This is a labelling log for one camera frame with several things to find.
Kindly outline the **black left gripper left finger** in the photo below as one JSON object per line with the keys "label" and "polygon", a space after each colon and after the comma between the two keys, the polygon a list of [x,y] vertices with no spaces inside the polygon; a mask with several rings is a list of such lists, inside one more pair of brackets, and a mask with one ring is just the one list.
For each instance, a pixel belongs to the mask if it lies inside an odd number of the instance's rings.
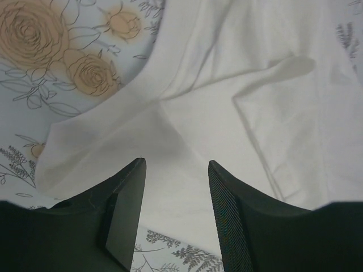
{"label": "black left gripper left finger", "polygon": [[1,202],[2,271],[129,271],[146,161],[51,209]]}

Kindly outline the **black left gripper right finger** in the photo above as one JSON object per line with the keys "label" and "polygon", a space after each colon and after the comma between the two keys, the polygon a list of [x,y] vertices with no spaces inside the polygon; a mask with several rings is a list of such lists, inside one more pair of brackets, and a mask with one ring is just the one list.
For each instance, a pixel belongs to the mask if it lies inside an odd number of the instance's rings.
{"label": "black left gripper right finger", "polygon": [[361,271],[362,203],[306,210],[235,178],[216,161],[209,187],[225,271]]}

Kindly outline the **white t-shirt with robot print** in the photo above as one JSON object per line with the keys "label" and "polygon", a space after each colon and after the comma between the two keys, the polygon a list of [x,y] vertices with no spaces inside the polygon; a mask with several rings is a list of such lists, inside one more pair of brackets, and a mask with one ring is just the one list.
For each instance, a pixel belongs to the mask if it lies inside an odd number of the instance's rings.
{"label": "white t-shirt with robot print", "polygon": [[51,126],[36,186],[67,199],[139,157],[141,224],[215,255],[211,160],[298,207],[362,200],[362,85],[329,1],[167,1],[142,71]]}

